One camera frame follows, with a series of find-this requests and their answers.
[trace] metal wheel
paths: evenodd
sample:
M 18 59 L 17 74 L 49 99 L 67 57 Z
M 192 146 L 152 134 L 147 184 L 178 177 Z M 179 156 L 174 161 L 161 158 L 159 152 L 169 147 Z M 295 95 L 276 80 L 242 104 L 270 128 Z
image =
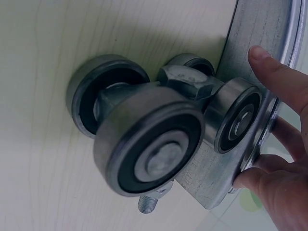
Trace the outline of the metal wheel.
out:
M 198 150 L 202 112 L 165 87 L 138 91 L 100 125 L 94 159 L 110 187 L 124 196 L 154 191 L 174 179 Z
M 99 92 L 117 83 L 131 85 L 150 82 L 138 64 L 120 55 L 101 55 L 83 64 L 67 89 L 66 105 L 74 123 L 86 136 L 95 137 L 98 122 L 93 108 Z
M 261 103 L 258 87 L 242 78 L 223 85 L 204 114 L 205 141 L 217 153 L 233 149 L 253 124 Z

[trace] threaded bolt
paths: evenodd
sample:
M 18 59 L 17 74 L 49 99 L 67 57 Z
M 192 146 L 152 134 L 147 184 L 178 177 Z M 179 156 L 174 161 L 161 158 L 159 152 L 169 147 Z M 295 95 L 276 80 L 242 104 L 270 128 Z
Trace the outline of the threaded bolt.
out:
M 156 207 L 158 199 L 148 196 L 141 196 L 138 201 L 138 209 L 143 214 L 152 213 Z

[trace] metal bracket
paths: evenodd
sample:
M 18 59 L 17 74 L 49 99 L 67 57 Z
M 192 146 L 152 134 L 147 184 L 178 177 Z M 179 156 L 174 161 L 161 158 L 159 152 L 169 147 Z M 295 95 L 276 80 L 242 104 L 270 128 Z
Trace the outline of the metal bracket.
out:
M 283 64 L 295 67 L 306 21 L 306 0 L 238 0 L 216 77 L 243 77 L 259 86 L 263 103 L 246 137 L 233 150 L 217 155 L 202 144 L 176 180 L 206 209 L 218 206 L 241 170 L 258 157 L 279 110 L 279 100 L 254 76 L 248 49 L 261 45 Z

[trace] hand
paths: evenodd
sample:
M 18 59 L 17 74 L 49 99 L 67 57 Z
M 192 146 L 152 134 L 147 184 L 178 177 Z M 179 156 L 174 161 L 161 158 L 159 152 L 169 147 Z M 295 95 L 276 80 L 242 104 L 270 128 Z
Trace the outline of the hand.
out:
M 261 83 L 300 115 L 302 132 L 278 118 L 273 134 L 294 162 L 261 155 L 253 168 L 237 177 L 234 187 L 253 191 L 279 230 L 307 231 L 308 76 L 280 64 L 259 46 L 250 49 L 248 60 Z

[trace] wood grain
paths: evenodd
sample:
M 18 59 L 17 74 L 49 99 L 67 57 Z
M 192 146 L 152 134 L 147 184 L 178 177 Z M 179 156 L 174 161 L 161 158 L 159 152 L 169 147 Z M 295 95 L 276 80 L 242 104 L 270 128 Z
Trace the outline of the wood grain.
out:
M 0 230 L 193 231 L 207 212 L 178 184 L 151 215 L 113 193 L 65 107 L 72 73 L 117 53 L 155 79 L 194 52 L 217 67 L 236 0 L 0 0 Z

